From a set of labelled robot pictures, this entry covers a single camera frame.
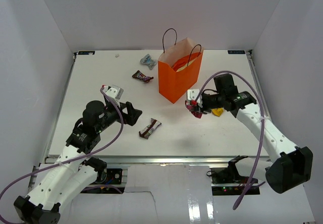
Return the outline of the pink candy packet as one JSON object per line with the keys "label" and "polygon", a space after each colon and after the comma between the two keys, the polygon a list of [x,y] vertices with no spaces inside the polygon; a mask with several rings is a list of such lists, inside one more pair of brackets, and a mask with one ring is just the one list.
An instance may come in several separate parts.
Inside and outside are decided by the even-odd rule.
{"label": "pink candy packet", "polygon": [[203,115],[200,106],[195,100],[186,100],[185,107],[194,115],[196,118],[200,119]]}

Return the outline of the large red chips bag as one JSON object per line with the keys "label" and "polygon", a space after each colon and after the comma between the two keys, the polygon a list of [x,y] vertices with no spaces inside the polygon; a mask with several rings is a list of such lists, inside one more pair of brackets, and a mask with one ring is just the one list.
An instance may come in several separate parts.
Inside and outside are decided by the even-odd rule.
{"label": "large red chips bag", "polygon": [[199,65],[202,57],[202,53],[193,53],[192,55],[187,55],[178,59],[172,66],[173,71],[180,72],[189,68],[196,68]]}

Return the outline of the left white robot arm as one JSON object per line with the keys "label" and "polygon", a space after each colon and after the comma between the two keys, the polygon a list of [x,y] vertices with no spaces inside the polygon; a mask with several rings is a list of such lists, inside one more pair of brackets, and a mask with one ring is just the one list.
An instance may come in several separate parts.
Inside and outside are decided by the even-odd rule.
{"label": "left white robot arm", "polygon": [[130,102],[113,106],[94,100],[86,105],[66,140],[62,153],[45,177],[26,197],[19,196],[14,207],[25,223],[58,223],[66,206],[89,184],[106,179],[106,162],[83,158],[100,141],[100,134],[114,122],[133,126],[142,111]]}

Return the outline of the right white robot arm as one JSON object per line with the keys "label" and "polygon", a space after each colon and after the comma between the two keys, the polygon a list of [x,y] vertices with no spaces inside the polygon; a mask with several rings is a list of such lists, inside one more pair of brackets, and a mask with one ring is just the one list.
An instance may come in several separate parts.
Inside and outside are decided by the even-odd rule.
{"label": "right white robot arm", "polygon": [[240,92],[233,73],[223,71],[212,79],[215,90],[201,88],[197,99],[187,98],[186,106],[196,117],[208,114],[214,108],[223,108],[242,123],[259,141],[256,157],[237,156],[228,163],[228,178],[239,183],[248,178],[249,189],[255,180],[266,182],[279,194],[311,178],[313,153],[308,147],[299,147],[264,115],[263,105],[255,93]]}

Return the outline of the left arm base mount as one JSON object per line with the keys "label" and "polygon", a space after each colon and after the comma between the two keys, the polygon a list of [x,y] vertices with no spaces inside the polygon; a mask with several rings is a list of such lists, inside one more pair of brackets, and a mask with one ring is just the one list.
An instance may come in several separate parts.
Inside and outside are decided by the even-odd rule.
{"label": "left arm base mount", "polygon": [[101,176],[101,184],[120,185],[122,183],[122,169],[106,169]]}

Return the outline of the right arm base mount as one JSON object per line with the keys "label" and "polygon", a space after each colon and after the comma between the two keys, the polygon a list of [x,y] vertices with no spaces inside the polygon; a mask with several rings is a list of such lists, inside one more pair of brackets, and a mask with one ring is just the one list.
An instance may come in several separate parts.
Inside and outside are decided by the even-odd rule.
{"label": "right arm base mount", "polygon": [[230,168],[215,167],[206,172],[206,175],[211,178],[213,184],[237,184],[241,185],[242,177],[236,175]]}

